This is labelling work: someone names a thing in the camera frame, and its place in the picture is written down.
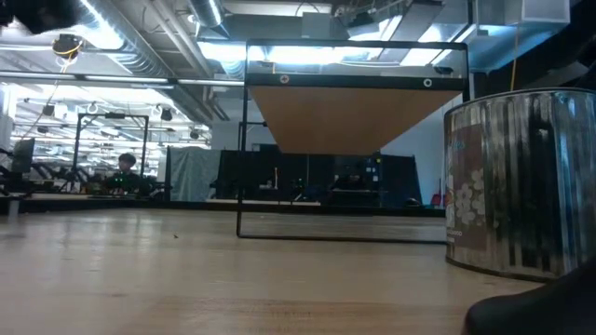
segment gray curtain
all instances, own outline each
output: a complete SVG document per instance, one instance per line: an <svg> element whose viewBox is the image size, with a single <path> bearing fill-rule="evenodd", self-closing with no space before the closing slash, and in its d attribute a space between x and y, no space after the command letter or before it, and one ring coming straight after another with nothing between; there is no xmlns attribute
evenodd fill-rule
<svg viewBox="0 0 596 335"><path fill-rule="evenodd" d="M217 180L220 151L197 147L171 148L171 201L203 202Z"/></svg>

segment computer monitor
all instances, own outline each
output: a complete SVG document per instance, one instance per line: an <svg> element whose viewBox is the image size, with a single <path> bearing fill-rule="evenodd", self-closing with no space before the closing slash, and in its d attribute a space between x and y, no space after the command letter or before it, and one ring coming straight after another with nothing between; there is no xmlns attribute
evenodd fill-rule
<svg viewBox="0 0 596 335"><path fill-rule="evenodd" d="M10 172L29 173L34 160L35 139L22 140L15 143L12 150L12 165Z"/></svg>

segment person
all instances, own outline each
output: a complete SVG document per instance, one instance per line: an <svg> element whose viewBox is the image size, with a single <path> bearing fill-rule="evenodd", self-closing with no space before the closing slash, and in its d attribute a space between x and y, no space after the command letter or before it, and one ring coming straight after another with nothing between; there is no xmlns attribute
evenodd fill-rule
<svg viewBox="0 0 596 335"><path fill-rule="evenodd" d="M109 190L121 193L135 193L141 188L141 177L132 172L137 159L132 154L121 154L118 157L118 172L106 181Z"/></svg>

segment cylindrical container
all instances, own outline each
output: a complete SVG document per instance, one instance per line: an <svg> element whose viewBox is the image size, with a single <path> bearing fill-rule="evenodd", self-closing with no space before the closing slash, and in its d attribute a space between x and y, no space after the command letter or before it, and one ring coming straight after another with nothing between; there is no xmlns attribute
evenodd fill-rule
<svg viewBox="0 0 596 335"><path fill-rule="evenodd" d="M545 280L596 253L596 92L546 88L445 115L447 261Z"/></svg>

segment white wall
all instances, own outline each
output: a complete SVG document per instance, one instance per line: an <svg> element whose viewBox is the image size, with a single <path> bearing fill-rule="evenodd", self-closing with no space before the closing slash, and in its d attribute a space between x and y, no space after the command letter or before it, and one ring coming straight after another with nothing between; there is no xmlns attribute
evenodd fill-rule
<svg viewBox="0 0 596 335"><path fill-rule="evenodd" d="M432 195L439 190L439 179L444 181L443 115L460 103L461 95L381 149L381 154L415 157L424 204L429 204Z"/></svg>
<svg viewBox="0 0 596 335"><path fill-rule="evenodd" d="M439 179L443 180L443 115L460 103L461 95L381 149L382 154L415 157L424 204L430 203L430 198L439 189ZM275 144L269 128L254 126L249 129L247 150L252 150L253 144ZM211 148L237 150L237 132L237 122L213 124Z"/></svg>

